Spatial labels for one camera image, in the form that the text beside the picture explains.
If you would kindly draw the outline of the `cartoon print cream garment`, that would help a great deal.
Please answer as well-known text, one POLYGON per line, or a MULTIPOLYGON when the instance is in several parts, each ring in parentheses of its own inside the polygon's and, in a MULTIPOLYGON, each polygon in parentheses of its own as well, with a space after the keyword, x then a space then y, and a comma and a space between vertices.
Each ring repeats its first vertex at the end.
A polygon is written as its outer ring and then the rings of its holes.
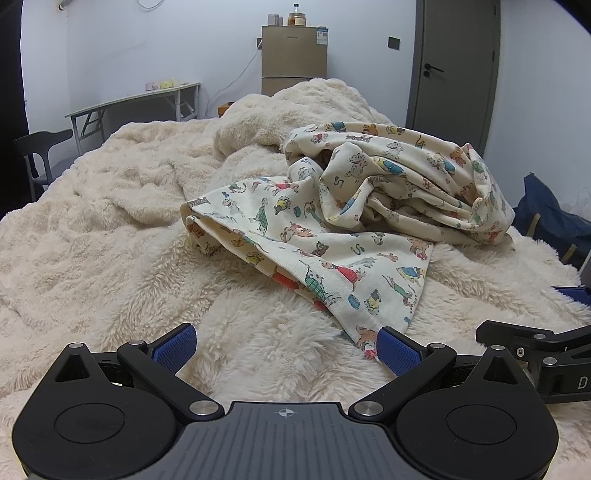
POLYGON ((436 244, 496 244, 514 219, 467 144, 332 122, 295 129, 283 152, 285 174, 184 203, 184 226, 202 252, 224 249, 327 311, 370 359, 382 328, 408 329, 436 244))

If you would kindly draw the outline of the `grey folding table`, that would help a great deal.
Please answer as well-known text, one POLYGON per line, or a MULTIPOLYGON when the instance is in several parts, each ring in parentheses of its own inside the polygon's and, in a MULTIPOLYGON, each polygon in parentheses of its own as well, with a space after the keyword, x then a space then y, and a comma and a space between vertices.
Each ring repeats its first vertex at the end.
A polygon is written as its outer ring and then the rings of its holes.
POLYGON ((104 116, 109 109, 161 100, 172 110, 176 122, 195 120, 200 112, 200 90, 199 82, 182 83, 95 104, 66 114, 65 117, 71 122, 78 155, 84 154, 82 142, 93 135, 99 134, 102 141, 106 140, 104 116))

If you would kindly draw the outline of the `cream fluffy blanket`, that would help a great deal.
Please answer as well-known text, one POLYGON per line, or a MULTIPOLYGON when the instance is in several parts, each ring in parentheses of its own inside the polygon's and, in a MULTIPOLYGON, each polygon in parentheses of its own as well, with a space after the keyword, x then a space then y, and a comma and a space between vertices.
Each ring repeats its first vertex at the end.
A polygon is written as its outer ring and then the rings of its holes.
POLYGON ((335 121, 386 117, 331 79, 247 95, 218 119, 130 123, 2 219, 3 478, 23 477, 14 422, 72 342, 113 351, 191 323, 198 350, 181 377, 224 404, 349 406, 391 380, 308 300, 235 255, 202 254, 179 215, 208 190, 283 175, 288 134, 335 121))

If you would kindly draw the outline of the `dark blue bag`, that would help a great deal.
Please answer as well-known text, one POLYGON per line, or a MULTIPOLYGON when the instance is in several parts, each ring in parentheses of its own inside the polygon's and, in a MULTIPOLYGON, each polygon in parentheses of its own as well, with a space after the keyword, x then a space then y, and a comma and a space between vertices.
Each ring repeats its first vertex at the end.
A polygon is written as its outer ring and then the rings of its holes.
POLYGON ((563 264, 581 269, 590 253, 590 222, 564 211, 552 191, 533 173, 524 179, 524 196, 514 208, 513 226, 554 248, 563 264))

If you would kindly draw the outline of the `dark plastic chair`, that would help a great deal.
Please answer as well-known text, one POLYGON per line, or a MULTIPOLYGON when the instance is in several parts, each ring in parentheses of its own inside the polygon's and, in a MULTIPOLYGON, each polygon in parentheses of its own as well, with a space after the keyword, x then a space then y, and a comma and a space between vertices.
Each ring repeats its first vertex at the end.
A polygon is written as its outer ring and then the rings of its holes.
POLYGON ((58 132, 38 131, 17 138, 14 141, 17 151, 26 162, 29 189, 33 202, 42 196, 40 190, 49 187, 57 177, 74 163, 75 157, 68 157, 59 161, 54 167, 51 167, 49 160, 51 148, 66 142, 72 137, 73 131, 66 129, 58 132), (44 167, 44 173, 37 176, 34 176, 32 171, 35 155, 40 157, 44 167))

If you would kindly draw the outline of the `orange box on floor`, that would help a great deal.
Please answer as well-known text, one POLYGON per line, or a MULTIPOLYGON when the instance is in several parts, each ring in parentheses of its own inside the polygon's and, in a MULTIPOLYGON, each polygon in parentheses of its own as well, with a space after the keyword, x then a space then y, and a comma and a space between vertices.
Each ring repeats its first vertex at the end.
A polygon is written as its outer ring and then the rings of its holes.
POLYGON ((222 117, 224 115, 224 113, 226 111, 228 111, 228 109, 230 108, 230 106, 232 105, 232 102, 226 102, 224 104, 222 104, 221 106, 217 107, 217 115, 219 117, 222 117))

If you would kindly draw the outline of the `grey door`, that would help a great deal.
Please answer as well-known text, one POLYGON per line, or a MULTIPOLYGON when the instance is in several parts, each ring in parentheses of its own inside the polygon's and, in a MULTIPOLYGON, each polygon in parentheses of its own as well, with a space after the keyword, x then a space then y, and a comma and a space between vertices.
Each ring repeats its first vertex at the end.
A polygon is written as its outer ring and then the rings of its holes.
POLYGON ((485 151, 497 89, 501 5, 490 0, 416 3, 406 126, 485 151))

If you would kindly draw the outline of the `jar on refrigerator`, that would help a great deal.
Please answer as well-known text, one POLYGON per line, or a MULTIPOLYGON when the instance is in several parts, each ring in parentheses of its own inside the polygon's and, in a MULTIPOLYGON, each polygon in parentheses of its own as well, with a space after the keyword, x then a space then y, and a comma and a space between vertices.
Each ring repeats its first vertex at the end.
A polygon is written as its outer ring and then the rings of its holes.
POLYGON ((300 4, 294 3, 293 10, 287 15, 287 25, 305 27, 307 24, 307 16, 301 11, 300 4))

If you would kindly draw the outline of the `black wall switch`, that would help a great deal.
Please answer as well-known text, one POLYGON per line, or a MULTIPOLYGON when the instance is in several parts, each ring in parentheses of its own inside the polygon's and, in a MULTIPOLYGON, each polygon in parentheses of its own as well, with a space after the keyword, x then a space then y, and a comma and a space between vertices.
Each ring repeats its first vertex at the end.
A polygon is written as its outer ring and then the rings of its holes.
POLYGON ((390 36, 388 38, 388 47, 393 50, 399 50, 401 46, 401 40, 397 37, 390 36))

